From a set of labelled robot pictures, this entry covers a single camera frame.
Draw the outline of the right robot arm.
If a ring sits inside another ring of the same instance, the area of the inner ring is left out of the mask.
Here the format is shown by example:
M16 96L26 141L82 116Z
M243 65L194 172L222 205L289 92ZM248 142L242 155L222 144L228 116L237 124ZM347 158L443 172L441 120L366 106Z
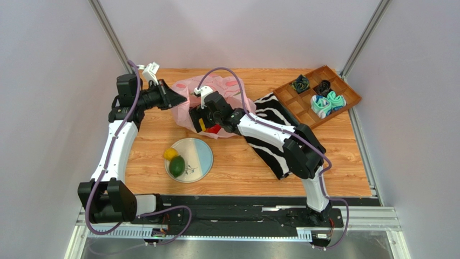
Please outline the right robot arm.
M329 216L332 206L320 178L326 150L308 126L280 125L242 108L232 108L221 94L209 87L196 88L194 95L200 98L200 105L190 109L190 116L198 133L203 126L219 125L227 133L273 146L281 153L288 171L302 180L307 207L322 219Z

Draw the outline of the green lime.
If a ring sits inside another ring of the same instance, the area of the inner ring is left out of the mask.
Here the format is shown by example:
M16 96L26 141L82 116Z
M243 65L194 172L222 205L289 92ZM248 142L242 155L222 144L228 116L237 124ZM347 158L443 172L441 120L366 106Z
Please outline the green lime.
M169 172L174 178L178 178L185 171L185 160L182 156L178 155L171 159L169 164Z

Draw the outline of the pink peach plastic bag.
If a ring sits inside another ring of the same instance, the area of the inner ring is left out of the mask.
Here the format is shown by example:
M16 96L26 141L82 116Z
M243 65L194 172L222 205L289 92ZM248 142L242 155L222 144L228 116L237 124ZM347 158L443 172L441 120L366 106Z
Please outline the pink peach plastic bag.
M180 80L171 86L172 90L187 99L184 103L171 109L173 120L177 125L194 133L196 130L188 111L190 108L201 104L200 98L194 95L194 90L198 87L202 78L203 76L196 76ZM241 92L234 76L222 77L212 73L206 77L202 86L208 86L213 91L220 93L232 108L242 108Z

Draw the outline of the red apple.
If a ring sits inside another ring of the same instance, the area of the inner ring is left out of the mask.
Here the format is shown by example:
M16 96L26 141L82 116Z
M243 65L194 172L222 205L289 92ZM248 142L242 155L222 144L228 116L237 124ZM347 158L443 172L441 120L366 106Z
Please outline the red apple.
M213 127L210 127L206 130L207 133L212 133L212 134L218 134L219 131L221 130L220 125L214 125Z

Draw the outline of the yellow lemon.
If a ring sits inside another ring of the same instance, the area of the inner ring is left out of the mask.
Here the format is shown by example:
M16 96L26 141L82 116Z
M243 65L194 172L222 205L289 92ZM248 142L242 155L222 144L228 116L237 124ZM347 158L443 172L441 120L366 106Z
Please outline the yellow lemon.
M175 148L172 148L172 147L168 148L163 153L163 158L166 159L167 161L171 161L172 159L178 156L179 156L179 152Z

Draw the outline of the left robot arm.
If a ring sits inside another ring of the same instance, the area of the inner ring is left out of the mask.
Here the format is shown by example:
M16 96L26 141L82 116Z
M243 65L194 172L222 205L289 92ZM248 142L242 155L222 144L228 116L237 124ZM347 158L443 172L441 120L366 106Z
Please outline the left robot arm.
M109 133L102 158L90 181L81 182L77 190L90 223L132 222L157 208L157 195L135 195L126 186L128 158L145 111L155 107L169 110L187 99L162 79L150 81L146 89L142 85L135 74L117 78L118 94L109 112Z

